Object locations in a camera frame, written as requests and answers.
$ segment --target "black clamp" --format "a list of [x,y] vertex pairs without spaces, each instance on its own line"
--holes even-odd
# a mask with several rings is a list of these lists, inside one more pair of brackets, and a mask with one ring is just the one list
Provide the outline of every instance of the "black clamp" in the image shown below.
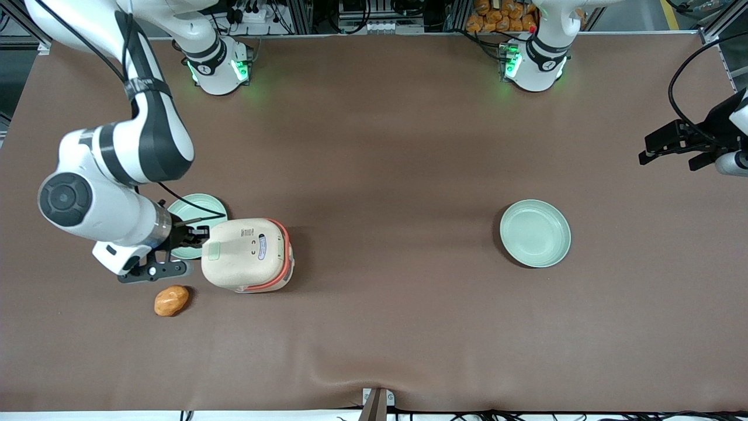
[[117,276],[117,280],[123,284],[136,282],[155,282],[161,278],[175,278],[188,275],[191,268],[185,261],[157,261],[156,252],[151,250],[146,255],[146,263],[135,263],[135,266],[126,274]]
[[[639,154],[639,164],[646,165],[664,155],[701,152],[688,160],[689,169],[696,171],[715,163],[724,154],[748,151],[748,138],[729,119],[741,107],[745,92],[744,88],[712,108],[705,120],[696,125],[699,130],[683,120],[674,120],[645,136],[645,150]],[[735,155],[735,165],[748,167],[746,153]]]
[[127,99],[130,102],[135,100],[135,95],[147,91],[163,92],[164,94],[167,94],[169,97],[171,97],[171,89],[169,88],[169,85],[167,85],[166,82],[161,79],[142,79],[138,77],[125,82],[124,88],[125,94],[127,94]]

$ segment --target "light green plate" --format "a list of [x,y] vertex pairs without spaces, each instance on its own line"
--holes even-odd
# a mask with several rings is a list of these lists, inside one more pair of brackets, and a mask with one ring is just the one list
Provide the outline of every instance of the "light green plate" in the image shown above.
[[531,267],[553,266],[571,247],[566,218],[550,204],[534,199],[509,206],[501,217],[500,234],[506,251]]
[[[184,196],[184,199],[187,201],[190,201],[197,206],[202,206],[203,208],[210,209],[211,211],[221,212],[226,214],[226,208],[224,205],[216,199],[213,196],[206,195],[203,193],[194,193],[191,195]],[[187,221],[190,219],[195,218],[202,218],[205,216],[214,216],[209,212],[206,212],[204,210],[200,210],[195,208],[194,206],[187,205],[185,202],[182,202],[181,200],[177,200],[176,202],[169,205],[168,211],[173,213],[174,215],[177,215],[179,218],[182,219],[182,221]],[[221,218],[216,219],[209,219],[207,221],[203,222],[195,222],[192,224],[188,224],[192,228],[197,228],[198,225],[207,225],[210,228],[213,228],[217,224],[228,220],[228,217],[222,216]],[[175,258],[180,258],[182,260],[189,260],[192,258],[199,258],[202,254],[202,249],[193,249],[192,247],[180,247],[179,249],[171,250],[171,255]]]

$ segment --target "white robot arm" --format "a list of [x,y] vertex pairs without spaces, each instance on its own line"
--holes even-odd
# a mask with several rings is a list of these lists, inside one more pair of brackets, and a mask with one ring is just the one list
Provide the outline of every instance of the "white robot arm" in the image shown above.
[[525,91],[540,92],[561,77],[567,52],[581,29],[579,7],[603,7],[622,0],[533,0],[540,10],[538,30],[512,40],[504,75]]
[[60,229],[95,240],[93,254],[117,275],[130,272],[154,249],[193,241],[188,227],[177,228],[175,216],[135,191],[139,184],[181,178],[194,159],[143,31],[115,0],[27,0],[26,6],[62,43],[84,45],[60,21],[106,55],[120,59],[124,51],[133,109],[131,120],[76,130],[62,139],[58,167],[39,190],[42,214]]
[[195,82],[208,94],[225,95],[249,80],[251,49],[221,36],[198,10],[218,0],[117,0],[123,10],[171,35],[187,56]]

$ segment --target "bread roll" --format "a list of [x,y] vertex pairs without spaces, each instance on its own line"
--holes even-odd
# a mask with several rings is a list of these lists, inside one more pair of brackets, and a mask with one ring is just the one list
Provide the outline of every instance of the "bread roll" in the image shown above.
[[153,311],[162,317],[177,314],[187,304],[189,291],[181,285],[172,285],[156,295]]
[[485,15],[485,21],[486,23],[496,23],[499,22],[503,18],[503,15],[501,14],[500,10],[491,10],[488,12],[488,14]]
[[509,12],[509,18],[510,19],[520,19],[522,17],[522,12],[524,11],[524,7],[522,6],[522,3],[515,3],[514,9]]
[[519,19],[511,19],[509,21],[509,30],[510,31],[522,31],[522,21]]
[[467,18],[467,23],[465,24],[465,31],[468,31],[472,34],[474,32],[480,32],[481,29],[483,29],[482,16],[473,15]]
[[496,22],[497,31],[508,31],[509,30],[509,18],[503,17],[499,22]]
[[524,15],[522,17],[522,30],[529,31],[531,28],[537,28],[538,25],[535,23],[535,17],[533,15]]
[[491,2],[489,0],[475,0],[475,11],[480,16],[485,16],[486,13],[491,11]]

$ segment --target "brown table mat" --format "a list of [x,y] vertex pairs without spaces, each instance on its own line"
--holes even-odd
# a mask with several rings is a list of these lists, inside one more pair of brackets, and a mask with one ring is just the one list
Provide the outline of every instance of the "brown table mat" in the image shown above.
[[[637,161],[699,45],[579,37],[529,94],[463,37],[267,40],[252,86],[210,97],[155,43],[197,155],[170,185],[281,221],[298,259],[254,296],[198,265],[176,318],[152,310],[170,281],[120,285],[37,209],[61,137],[129,117],[98,58],[55,45],[0,151],[0,409],[335,408],[371,386],[417,411],[745,409],[748,181]],[[710,51],[676,96],[701,121],[731,92]],[[556,267],[497,242],[528,198],[571,225]]]

